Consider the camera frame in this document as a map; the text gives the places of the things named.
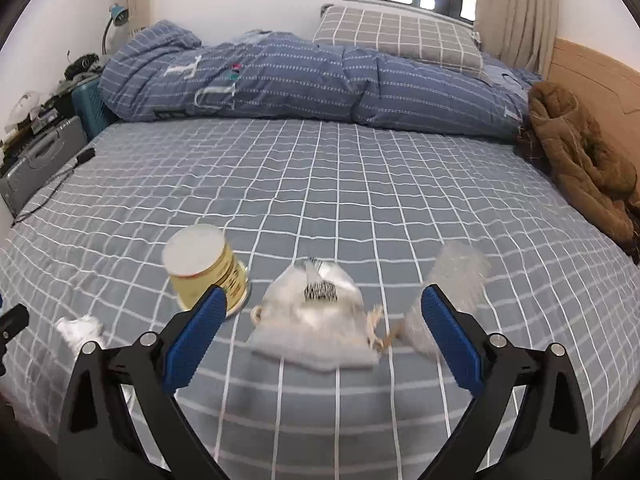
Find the window sill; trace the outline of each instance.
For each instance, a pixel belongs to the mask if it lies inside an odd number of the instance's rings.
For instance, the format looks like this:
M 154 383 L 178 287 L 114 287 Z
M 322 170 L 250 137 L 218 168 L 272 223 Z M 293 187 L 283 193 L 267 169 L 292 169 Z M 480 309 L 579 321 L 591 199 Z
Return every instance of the window sill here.
M 374 5 L 379 7 L 391 7 L 392 9 L 404 10 L 404 12 L 408 12 L 411 14 L 421 14 L 423 16 L 427 16 L 428 18 L 434 18 L 438 20 L 443 20 L 444 22 L 455 23 L 456 25 L 462 25 L 463 27 L 469 28 L 473 30 L 473 25 L 464 20 L 456 20 L 455 18 L 451 18 L 449 16 L 445 16 L 444 14 L 438 14 L 433 10 L 422 9 L 421 7 L 414 7 L 407 4 L 399 4 L 397 2 L 388 2 L 386 0 L 343 0 L 344 2 L 357 2 L 360 4 Z

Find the brown jacket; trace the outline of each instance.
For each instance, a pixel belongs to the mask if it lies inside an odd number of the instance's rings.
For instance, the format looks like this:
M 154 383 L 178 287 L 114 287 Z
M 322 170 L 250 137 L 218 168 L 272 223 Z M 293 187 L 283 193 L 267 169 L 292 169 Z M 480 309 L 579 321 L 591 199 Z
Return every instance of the brown jacket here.
M 541 163 L 536 156 L 542 146 L 551 177 L 567 202 L 637 264 L 640 195 L 634 165 L 602 140 L 591 113 L 558 84 L 545 81 L 531 88 L 529 114 L 533 132 L 521 132 L 520 154 L 544 168 L 546 160 Z

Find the lamp shade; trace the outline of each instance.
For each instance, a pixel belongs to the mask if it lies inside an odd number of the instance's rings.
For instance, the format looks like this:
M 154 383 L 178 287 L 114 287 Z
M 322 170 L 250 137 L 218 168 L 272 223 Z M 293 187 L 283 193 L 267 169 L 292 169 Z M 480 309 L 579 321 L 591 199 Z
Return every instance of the lamp shade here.
M 111 11 L 111 18 L 113 19 L 113 25 L 119 27 L 129 21 L 129 9 L 127 7 L 114 4 L 109 7 Z

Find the blanket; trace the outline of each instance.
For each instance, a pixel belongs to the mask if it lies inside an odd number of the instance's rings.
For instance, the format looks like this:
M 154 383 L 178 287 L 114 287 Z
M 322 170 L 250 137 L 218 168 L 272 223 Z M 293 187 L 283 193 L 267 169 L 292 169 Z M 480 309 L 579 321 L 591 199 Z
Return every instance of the blanket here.
M 521 128 L 516 152 L 550 174 L 591 224 L 640 261 L 638 174 L 602 139 L 600 125 L 568 89 L 539 82 L 529 93 L 530 128 Z
M 204 46 L 159 22 L 105 66 L 100 92 L 128 121 L 215 116 L 305 118 L 513 142 L 530 84 L 490 64 L 491 85 L 373 49 L 254 32 Z

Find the gray suitcase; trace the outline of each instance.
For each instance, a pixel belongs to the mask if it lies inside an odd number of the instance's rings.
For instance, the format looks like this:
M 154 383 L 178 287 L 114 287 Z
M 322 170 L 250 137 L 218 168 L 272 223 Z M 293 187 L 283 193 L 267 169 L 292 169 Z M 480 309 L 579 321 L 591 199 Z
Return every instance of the gray suitcase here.
M 40 134 L 25 148 L 18 162 L 0 178 L 0 194 L 14 217 L 86 144 L 80 119 L 72 117 Z

